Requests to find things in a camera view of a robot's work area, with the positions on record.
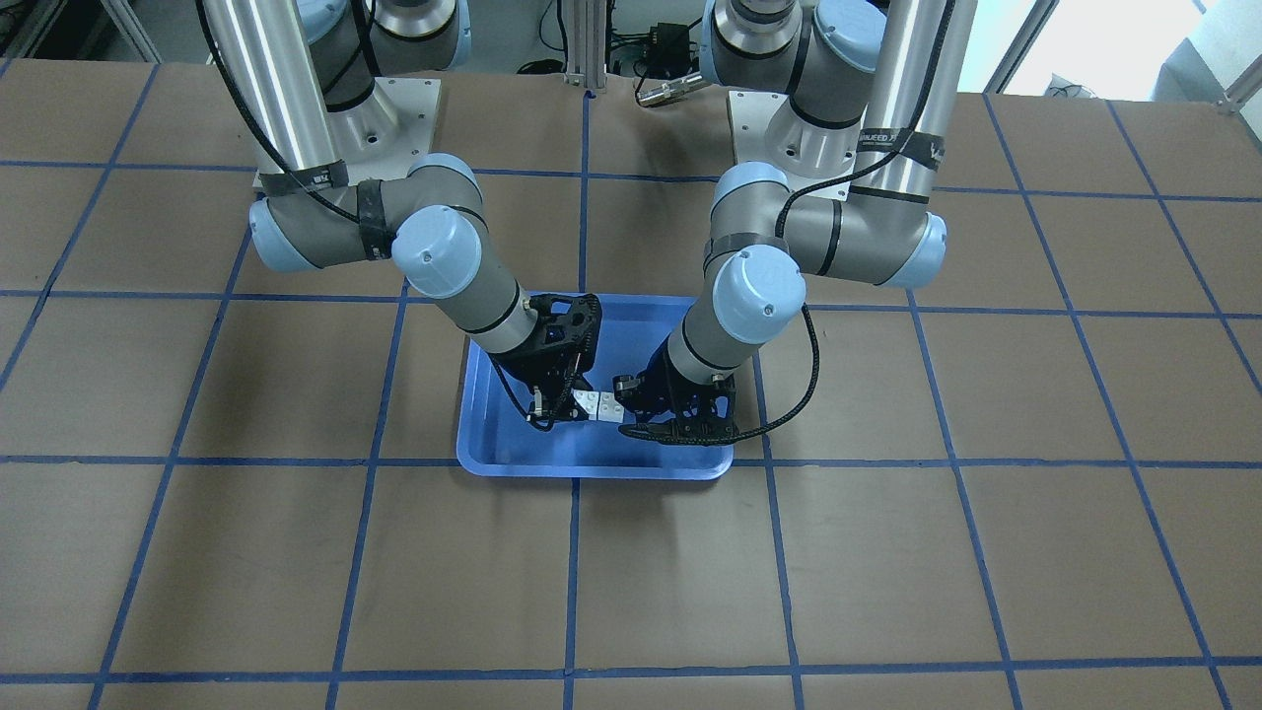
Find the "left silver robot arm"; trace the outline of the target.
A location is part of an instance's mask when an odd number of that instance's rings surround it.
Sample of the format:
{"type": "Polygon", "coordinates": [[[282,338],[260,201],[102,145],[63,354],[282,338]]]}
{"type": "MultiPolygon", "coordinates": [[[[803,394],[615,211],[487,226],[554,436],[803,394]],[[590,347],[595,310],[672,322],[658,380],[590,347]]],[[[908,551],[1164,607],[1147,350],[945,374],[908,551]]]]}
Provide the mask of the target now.
{"type": "Polygon", "coordinates": [[[734,371],[806,317],[806,277],[915,289],[946,256],[929,211],[976,15],[973,1],[711,1],[699,67],[711,84],[784,96],[784,148],[834,136],[851,159],[740,161],[714,189],[703,291],[645,370],[615,380],[623,436],[663,445],[742,440],[734,371]],[[798,172],[814,182],[793,189],[798,172]]]}

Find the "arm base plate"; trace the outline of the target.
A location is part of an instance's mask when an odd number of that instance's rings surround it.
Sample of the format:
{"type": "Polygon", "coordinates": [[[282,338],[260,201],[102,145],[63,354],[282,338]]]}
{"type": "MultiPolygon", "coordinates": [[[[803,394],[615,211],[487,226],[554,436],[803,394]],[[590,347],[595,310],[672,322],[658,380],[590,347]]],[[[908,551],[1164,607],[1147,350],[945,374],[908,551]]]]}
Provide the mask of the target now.
{"type": "Polygon", "coordinates": [[[766,163],[791,190],[859,172],[858,137],[872,90],[858,93],[858,120],[848,127],[819,127],[798,117],[787,95],[731,90],[729,124],[740,165],[766,163]]]}
{"type": "Polygon", "coordinates": [[[302,189],[355,185],[363,179],[391,180],[409,175],[411,166],[430,153],[439,107],[440,81],[435,78],[375,78],[374,90],[358,105],[326,111],[329,145],[341,166],[302,168],[290,159],[298,178],[281,175],[257,141],[252,141],[256,175],[252,184],[266,194],[302,189]]]}

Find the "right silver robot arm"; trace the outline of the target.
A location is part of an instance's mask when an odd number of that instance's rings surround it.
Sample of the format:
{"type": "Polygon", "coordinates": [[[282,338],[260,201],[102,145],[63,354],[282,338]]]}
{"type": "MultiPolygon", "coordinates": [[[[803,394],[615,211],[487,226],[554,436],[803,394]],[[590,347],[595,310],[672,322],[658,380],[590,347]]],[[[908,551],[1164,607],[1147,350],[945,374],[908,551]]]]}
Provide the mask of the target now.
{"type": "Polygon", "coordinates": [[[493,248],[485,197],[461,158],[408,143],[420,117],[387,77],[459,66],[464,1],[198,1],[211,58],[257,150],[249,207],[275,271],[390,260],[491,359],[539,431],[591,421],[599,301],[528,295],[493,248]]]}

